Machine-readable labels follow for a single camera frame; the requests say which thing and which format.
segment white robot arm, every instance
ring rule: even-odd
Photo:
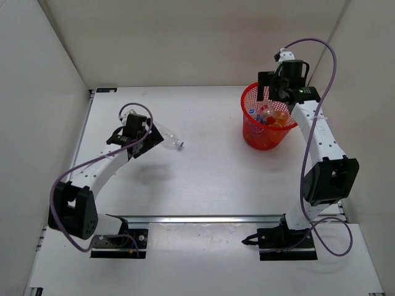
[[[120,167],[164,140],[155,125],[152,125],[150,131],[146,130],[149,124],[150,118],[129,113],[127,119],[123,121],[123,126],[117,128],[107,140],[100,155],[129,146],[148,133],[143,142],[92,163],[73,176],[70,181],[57,184],[54,191],[54,206],[57,216],[69,234],[81,239],[88,239],[92,235],[127,234],[126,221],[114,216],[98,214],[95,200],[102,187]],[[59,230],[51,210],[48,226]]]
[[[296,60],[289,51],[280,51],[275,55],[275,60],[279,63],[275,72],[258,74],[257,100],[264,100],[264,94],[268,90],[270,100],[286,104],[308,142],[321,99],[314,87],[306,86],[309,64]],[[261,259],[265,257],[265,260],[292,260],[294,255],[291,252],[276,255],[277,250],[311,248],[314,243],[306,239],[310,233],[310,222],[324,209],[346,198],[350,193],[359,170],[358,161],[348,158],[340,148],[322,110],[318,111],[309,152],[312,168],[303,179],[302,200],[297,200],[295,206],[283,215],[279,226],[258,229],[257,234],[242,241],[246,245],[259,245],[260,249],[267,249],[261,252]],[[311,260],[314,257],[316,255],[306,252],[301,258]]]

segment white table surface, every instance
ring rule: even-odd
[[[77,157],[96,156],[128,102],[185,142],[159,145],[123,166],[101,190],[98,212],[114,215],[281,215],[299,200],[305,141],[294,128],[270,151],[249,147],[241,128],[245,86],[118,88],[96,93]],[[339,213],[336,205],[325,213]]]
[[[101,151],[127,102],[147,105],[155,120],[185,141],[180,152],[156,147],[123,166],[103,187],[98,211],[280,215],[292,207],[299,200],[303,137],[295,128],[271,151],[249,147],[241,135],[243,89],[118,88],[96,94],[77,163]],[[383,291],[359,225],[350,225],[354,247],[342,258],[330,255],[314,236],[315,261],[259,261],[258,248],[241,243],[259,227],[151,223],[144,260],[90,258],[48,229],[29,287],[42,287],[43,296],[367,296]],[[323,224],[318,230],[335,252],[347,248],[343,225]]]
[[[42,296],[368,296],[383,291],[359,225],[350,225],[354,247],[342,258],[330,255],[314,236],[314,261],[259,261],[257,246],[241,243],[259,227],[151,223],[143,260],[90,258],[48,229],[30,287],[42,287]],[[347,249],[343,225],[323,224],[318,230],[335,252]]]

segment black mounting plate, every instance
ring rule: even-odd
[[[264,250],[282,249],[300,242],[305,234],[292,235],[287,238],[285,245],[281,239],[281,233],[277,228],[259,228],[258,246],[260,261],[297,261],[297,260],[317,260],[313,237],[307,236],[297,247],[284,252],[263,252]]]
[[[93,249],[91,251],[91,258],[125,258],[125,259],[145,259],[147,243],[148,243],[148,229],[129,229],[131,235],[137,243],[139,248],[139,258],[137,253],[129,252],[130,243],[125,240],[124,243],[117,245],[108,239],[101,239],[95,237]]]

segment white enclosure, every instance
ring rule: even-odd
[[[35,293],[30,287],[44,287],[44,296],[118,295],[131,287],[137,295],[156,295],[160,288],[169,295],[185,295],[187,288],[201,295],[265,295],[265,289],[271,295],[395,295],[394,14],[395,2],[369,0],[0,1],[0,295],[22,295],[26,285],[26,296]],[[280,47],[304,37],[329,40],[337,53],[338,73],[324,111],[336,140],[360,163],[345,200],[355,236],[347,257],[329,256],[315,240],[319,261],[312,264],[258,264],[257,250],[239,245],[260,226],[257,221],[151,223],[147,260],[92,260],[53,230],[46,231],[36,253],[52,182],[74,162],[100,151],[119,124],[118,108],[129,99],[147,104],[158,122],[185,137],[186,147],[178,155],[156,147],[148,152],[151,157],[122,168],[99,195],[99,211],[270,217],[286,212],[299,191],[302,135],[295,128],[273,150],[253,150],[240,135],[239,98],[258,71],[275,69],[273,55]],[[322,94],[331,73],[330,55],[313,43],[292,50],[311,64],[310,85]],[[88,89],[100,86],[139,87],[89,100]],[[213,119],[213,102],[225,106],[220,124]],[[230,174],[221,167],[224,162],[238,172]],[[150,165],[153,174],[144,169]],[[206,166],[212,175],[200,174]],[[141,169],[146,178],[135,178]],[[257,198],[260,186],[265,199]],[[333,206],[325,214],[341,213]],[[320,228],[337,251],[346,247],[341,225]],[[191,245],[182,244],[189,235],[185,229],[202,238],[190,236]],[[166,239],[169,233],[180,242],[177,254]],[[180,254],[184,260],[176,260]],[[191,277],[185,264],[196,267]],[[234,266],[249,275],[247,281],[238,279]],[[136,268],[141,273],[134,273]],[[129,270],[133,280],[123,285]],[[213,284],[215,276],[229,283],[228,290]],[[147,278],[157,286],[142,285]],[[169,284],[177,280],[184,284]],[[99,283],[92,288],[82,281]],[[241,289],[243,284],[251,290]]]

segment red basket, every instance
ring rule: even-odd
[[[284,111],[289,115],[286,126],[281,128],[267,126],[256,121],[250,116],[250,114],[248,114],[248,110],[257,110],[259,103],[257,101],[257,93],[258,83],[254,83],[248,86],[241,95],[241,108],[243,110],[243,137],[251,147],[258,150],[269,150],[279,145],[281,140],[284,139],[289,131],[297,126],[297,123],[292,116],[290,116],[289,110],[284,103],[274,102],[268,99],[268,87],[265,87],[264,89],[264,102],[270,102],[275,110]]]

